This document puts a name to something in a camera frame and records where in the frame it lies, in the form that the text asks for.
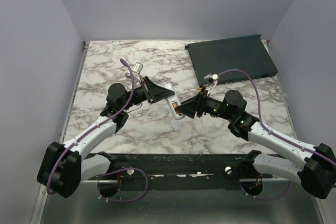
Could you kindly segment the orange battery mid table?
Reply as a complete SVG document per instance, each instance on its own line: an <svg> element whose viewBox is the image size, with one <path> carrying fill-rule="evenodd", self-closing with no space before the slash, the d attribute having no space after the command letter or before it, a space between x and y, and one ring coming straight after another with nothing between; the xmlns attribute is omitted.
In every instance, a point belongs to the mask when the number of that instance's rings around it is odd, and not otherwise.
<svg viewBox="0 0 336 224"><path fill-rule="evenodd" d="M175 113L178 115L178 116L180 116L180 113L179 113L179 111L176 109L177 107L178 107L178 102L177 101L174 101L173 103L172 103L172 106L173 106L173 108L174 108L174 111L175 111Z"/></svg>

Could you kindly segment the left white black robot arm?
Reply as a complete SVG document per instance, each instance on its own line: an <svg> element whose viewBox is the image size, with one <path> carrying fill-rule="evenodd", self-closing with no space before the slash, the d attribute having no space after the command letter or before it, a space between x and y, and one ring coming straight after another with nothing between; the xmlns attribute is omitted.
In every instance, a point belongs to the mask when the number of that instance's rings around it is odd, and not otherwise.
<svg viewBox="0 0 336 224"><path fill-rule="evenodd" d="M129 118L127 110L144 101L153 104L165 100L169 108L179 102L173 85L159 86L148 77L142 78L140 86L127 91L123 84L114 83L108 88L107 104L98 119L84 132L62 144L51 143L44 154L37 174L37 181L47 187L50 194L67 198L79 184L88 178L101 175L112 179L116 166L107 154L87 156L105 139L120 131Z"/></svg>

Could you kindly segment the white battery compartment cover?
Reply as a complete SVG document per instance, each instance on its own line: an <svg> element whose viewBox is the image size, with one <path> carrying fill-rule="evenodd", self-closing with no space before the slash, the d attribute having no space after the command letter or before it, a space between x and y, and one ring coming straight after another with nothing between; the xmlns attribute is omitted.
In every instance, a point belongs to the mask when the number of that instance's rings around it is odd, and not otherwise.
<svg viewBox="0 0 336 224"><path fill-rule="evenodd" d="M179 131L181 130L181 127L180 127L180 124L179 124L178 121L176 121L176 120L172 120L172 121L170 122L170 124L171 124L171 126L172 126L172 128L173 128L173 130L174 130L175 132L179 132Z"/></svg>

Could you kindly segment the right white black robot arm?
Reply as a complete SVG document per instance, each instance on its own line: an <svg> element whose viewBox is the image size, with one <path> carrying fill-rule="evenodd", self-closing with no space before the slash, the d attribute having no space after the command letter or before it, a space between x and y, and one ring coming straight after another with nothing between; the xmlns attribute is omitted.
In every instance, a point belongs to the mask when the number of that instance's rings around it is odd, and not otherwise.
<svg viewBox="0 0 336 224"><path fill-rule="evenodd" d="M249 178L270 174L300 184L314 197L326 199L335 185L335 154L321 143L312 145L288 137L265 125L261 119L246 112L247 102L237 90L228 91L223 101L208 97L202 90L175 109L194 118L209 114L229 121L228 129L238 138L262 145L280 157L256 153L241 165Z"/></svg>

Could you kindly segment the white remote control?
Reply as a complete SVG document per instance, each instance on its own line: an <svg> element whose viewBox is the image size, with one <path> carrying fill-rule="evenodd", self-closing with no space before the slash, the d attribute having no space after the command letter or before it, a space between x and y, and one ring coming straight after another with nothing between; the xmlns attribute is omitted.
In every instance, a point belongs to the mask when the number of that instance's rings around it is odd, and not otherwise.
<svg viewBox="0 0 336 224"><path fill-rule="evenodd" d="M166 98L166 102L167 102L175 120L179 121L179 120L181 120L185 117L184 114L182 114L181 112L179 112L175 109L177 106L181 105L181 102L180 102L179 98L177 97L177 95L175 93L175 89L174 89L174 87L171 83L166 84L165 87L167 89L173 91L173 95Z"/></svg>

